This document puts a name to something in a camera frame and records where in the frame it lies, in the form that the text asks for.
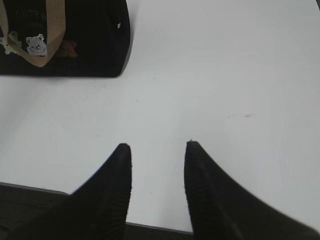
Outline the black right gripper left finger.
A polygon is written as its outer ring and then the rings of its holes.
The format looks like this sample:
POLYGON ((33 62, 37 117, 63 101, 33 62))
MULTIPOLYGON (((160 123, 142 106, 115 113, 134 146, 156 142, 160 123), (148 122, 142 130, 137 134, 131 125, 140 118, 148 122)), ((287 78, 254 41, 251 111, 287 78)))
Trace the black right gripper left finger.
POLYGON ((132 189, 132 155, 119 144, 74 193, 42 218, 39 240, 121 240, 132 189))

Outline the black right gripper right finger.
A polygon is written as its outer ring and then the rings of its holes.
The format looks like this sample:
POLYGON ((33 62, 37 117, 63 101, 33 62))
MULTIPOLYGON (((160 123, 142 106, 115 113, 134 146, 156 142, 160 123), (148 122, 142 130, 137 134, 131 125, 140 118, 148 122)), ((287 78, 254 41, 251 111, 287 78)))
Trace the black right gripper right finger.
POLYGON ((255 197, 197 141, 186 144, 184 188, 195 240, 318 240, 320 234, 255 197))

